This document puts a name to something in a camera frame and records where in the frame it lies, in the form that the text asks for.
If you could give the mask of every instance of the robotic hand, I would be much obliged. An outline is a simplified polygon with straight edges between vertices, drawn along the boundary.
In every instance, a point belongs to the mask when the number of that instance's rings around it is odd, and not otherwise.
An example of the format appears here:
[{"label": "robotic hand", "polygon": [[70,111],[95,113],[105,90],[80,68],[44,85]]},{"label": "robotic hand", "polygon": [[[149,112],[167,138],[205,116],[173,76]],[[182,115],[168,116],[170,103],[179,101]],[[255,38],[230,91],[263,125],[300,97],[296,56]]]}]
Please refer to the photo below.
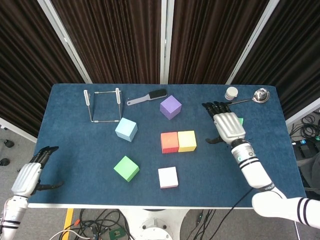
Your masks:
[{"label": "robotic hand", "polygon": [[235,113],[223,102],[202,104],[214,121],[220,137],[210,144],[226,142],[248,184],[260,192],[252,197],[252,207],[263,217],[278,217],[320,229],[320,201],[303,197],[287,199],[275,186],[257,158]]},{"label": "robotic hand", "polygon": [[2,217],[0,218],[0,240],[12,240],[14,238],[28,208],[28,198],[31,195],[35,194],[36,191],[56,189],[64,184],[62,181],[57,185],[42,185],[39,180],[42,169],[50,155],[58,148],[58,146],[42,148],[29,163],[21,168],[11,189],[14,196],[4,204]]}]

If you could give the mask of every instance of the light blue cube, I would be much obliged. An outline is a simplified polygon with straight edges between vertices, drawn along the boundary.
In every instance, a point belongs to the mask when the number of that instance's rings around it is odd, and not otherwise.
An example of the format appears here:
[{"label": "light blue cube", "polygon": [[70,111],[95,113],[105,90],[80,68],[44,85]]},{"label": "light blue cube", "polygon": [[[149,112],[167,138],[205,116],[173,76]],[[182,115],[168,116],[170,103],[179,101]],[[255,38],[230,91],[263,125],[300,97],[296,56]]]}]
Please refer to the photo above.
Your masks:
[{"label": "light blue cube", "polygon": [[132,142],[137,131],[137,124],[134,121],[128,120],[124,117],[121,118],[121,121],[115,129],[115,133],[119,138],[125,139],[129,142]]}]

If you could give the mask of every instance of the blue tablecloth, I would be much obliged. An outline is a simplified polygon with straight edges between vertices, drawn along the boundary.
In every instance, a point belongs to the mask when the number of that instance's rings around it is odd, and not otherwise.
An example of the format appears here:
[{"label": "blue tablecloth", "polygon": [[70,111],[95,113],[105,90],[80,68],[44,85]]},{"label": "blue tablecloth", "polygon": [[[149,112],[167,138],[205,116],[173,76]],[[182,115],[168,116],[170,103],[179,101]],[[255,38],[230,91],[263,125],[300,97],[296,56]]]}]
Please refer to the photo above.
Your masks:
[{"label": "blue tablecloth", "polygon": [[[249,189],[230,147],[210,145],[206,138],[218,132],[201,103],[223,101],[228,85],[152,84],[56,84],[46,107],[35,148],[59,146],[41,175],[42,184],[61,180],[55,190],[37,192],[31,203],[87,204],[117,206],[231,207]],[[291,140],[276,88],[261,85],[235,85],[237,99],[251,98],[265,87],[270,100],[264,104],[246,102],[231,106],[244,118],[246,140],[250,141],[265,170],[287,197],[305,197]],[[181,113],[168,120],[160,112],[164,98],[123,106],[123,117],[137,123],[132,142],[119,138],[117,123],[91,123],[83,91],[91,93],[95,120],[119,118],[113,93],[94,96],[95,91],[122,91],[122,100],[166,88],[182,103]],[[162,154],[160,134],[194,130],[194,152]],[[114,166],[128,156],[139,165],[139,173],[126,182]],[[160,189],[158,169],[176,167],[179,186]],[[238,207],[251,207],[251,192]]]}]

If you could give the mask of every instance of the dark brown curtain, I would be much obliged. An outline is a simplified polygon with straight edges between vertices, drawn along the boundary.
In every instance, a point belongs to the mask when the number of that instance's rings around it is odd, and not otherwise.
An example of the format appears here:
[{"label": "dark brown curtain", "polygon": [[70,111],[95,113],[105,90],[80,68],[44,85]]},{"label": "dark brown curtain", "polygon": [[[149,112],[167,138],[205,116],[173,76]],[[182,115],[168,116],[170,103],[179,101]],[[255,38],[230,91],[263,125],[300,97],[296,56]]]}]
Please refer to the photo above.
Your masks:
[{"label": "dark brown curtain", "polygon": [[161,0],[51,0],[94,83],[160,82]]},{"label": "dark brown curtain", "polygon": [[232,84],[276,86],[285,118],[320,97],[320,1],[281,0]]},{"label": "dark brown curtain", "polygon": [[37,1],[1,0],[0,117],[38,135],[51,87],[83,83]]},{"label": "dark brown curtain", "polygon": [[170,84],[224,84],[268,0],[175,0]]}]

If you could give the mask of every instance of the orange cube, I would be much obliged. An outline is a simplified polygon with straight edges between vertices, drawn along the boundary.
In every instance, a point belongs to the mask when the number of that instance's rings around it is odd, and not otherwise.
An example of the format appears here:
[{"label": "orange cube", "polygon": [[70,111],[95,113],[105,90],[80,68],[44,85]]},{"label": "orange cube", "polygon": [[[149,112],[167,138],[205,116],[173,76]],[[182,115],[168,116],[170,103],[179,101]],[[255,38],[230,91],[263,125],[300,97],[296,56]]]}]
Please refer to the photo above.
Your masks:
[{"label": "orange cube", "polygon": [[161,133],[161,148],[163,154],[177,153],[179,150],[178,133],[176,131]]}]

